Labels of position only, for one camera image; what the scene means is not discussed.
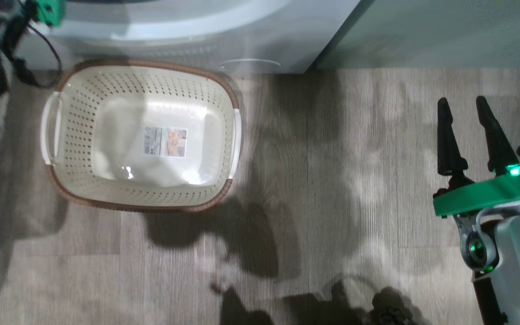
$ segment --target green plastic part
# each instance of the green plastic part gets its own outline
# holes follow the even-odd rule
[[[520,200],[520,177],[502,175],[463,186],[433,200],[437,216],[455,216]]]
[[[65,0],[37,0],[37,19],[49,27],[58,27],[65,16]]]

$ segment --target plastic basket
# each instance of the plastic basket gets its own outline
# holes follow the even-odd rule
[[[225,81],[153,62],[76,66],[41,122],[42,156],[58,191],[115,210],[211,207],[232,183],[240,142],[237,97]]]

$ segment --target sticker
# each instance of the sticker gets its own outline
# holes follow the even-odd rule
[[[188,130],[172,127],[144,127],[143,153],[147,156],[186,157]]]

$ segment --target white handle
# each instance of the white handle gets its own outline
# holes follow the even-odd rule
[[[41,121],[41,127],[39,129],[39,148],[42,152],[43,161],[45,161],[46,165],[51,165],[51,158],[50,158],[50,149],[49,144],[47,142],[48,136],[47,136],[47,122],[49,121],[49,113],[51,111],[51,106],[56,102],[56,99],[60,96],[60,93],[58,91],[54,91],[53,94],[47,99],[47,102],[45,103],[45,107],[43,108],[42,113],[42,121]],[[56,131],[54,132],[55,135],[55,148],[54,150],[57,150],[57,140],[59,140],[59,131],[60,131],[60,112],[61,112],[61,99],[59,99],[57,109],[57,118],[56,118]]]
[[[242,145],[242,116],[239,109],[234,109],[234,156],[232,157],[232,166],[230,168],[229,179],[233,179],[238,169],[238,160],[240,159],[240,149]]]

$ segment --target washing machine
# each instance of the washing machine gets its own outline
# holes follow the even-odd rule
[[[359,0],[68,0],[58,28],[37,25],[65,68],[132,58],[226,73],[301,73]],[[56,60],[35,34],[18,55],[35,70]]]

